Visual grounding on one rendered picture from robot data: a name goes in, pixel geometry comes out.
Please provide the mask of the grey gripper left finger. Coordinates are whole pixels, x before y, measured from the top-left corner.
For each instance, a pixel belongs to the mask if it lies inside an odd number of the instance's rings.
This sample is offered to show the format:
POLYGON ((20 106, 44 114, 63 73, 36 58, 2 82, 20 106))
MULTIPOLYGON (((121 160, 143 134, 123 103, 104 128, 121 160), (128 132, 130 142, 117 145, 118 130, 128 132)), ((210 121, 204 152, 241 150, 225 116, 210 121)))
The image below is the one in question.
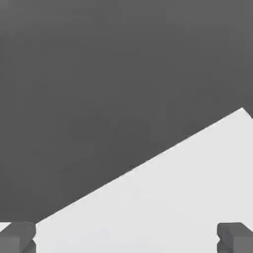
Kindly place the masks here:
POLYGON ((36 253, 36 225, 32 222, 12 222, 0 232, 0 253, 36 253))

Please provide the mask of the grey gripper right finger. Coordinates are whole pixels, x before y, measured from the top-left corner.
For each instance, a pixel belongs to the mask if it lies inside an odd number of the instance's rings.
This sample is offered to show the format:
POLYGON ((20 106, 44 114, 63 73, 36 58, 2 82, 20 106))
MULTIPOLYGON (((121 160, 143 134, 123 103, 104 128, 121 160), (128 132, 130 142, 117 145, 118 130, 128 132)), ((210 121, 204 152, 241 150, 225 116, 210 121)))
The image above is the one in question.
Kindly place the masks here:
POLYGON ((241 222, 217 225, 217 253, 253 253, 253 231, 241 222))

